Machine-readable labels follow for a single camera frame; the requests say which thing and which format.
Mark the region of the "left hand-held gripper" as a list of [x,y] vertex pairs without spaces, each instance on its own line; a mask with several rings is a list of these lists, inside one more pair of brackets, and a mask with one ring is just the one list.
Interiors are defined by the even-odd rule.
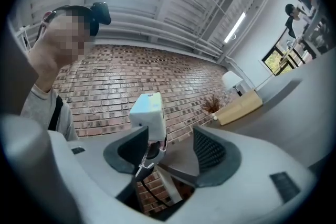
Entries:
[[166,120],[161,94],[141,94],[130,110],[129,119],[132,127],[148,128],[146,151],[135,174],[135,180],[142,182],[153,173],[155,166],[166,154]]

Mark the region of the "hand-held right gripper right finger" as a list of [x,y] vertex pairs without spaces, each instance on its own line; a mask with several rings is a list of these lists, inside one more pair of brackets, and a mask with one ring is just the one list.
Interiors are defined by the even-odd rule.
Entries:
[[195,189],[168,223],[284,223],[317,181],[267,141],[203,126],[168,147],[167,170]]

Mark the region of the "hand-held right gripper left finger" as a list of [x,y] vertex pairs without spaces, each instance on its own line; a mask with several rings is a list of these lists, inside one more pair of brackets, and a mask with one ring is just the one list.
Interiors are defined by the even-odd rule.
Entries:
[[148,128],[68,142],[49,133],[52,154],[66,196],[60,223],[157,223],[124,204],[148,146]]

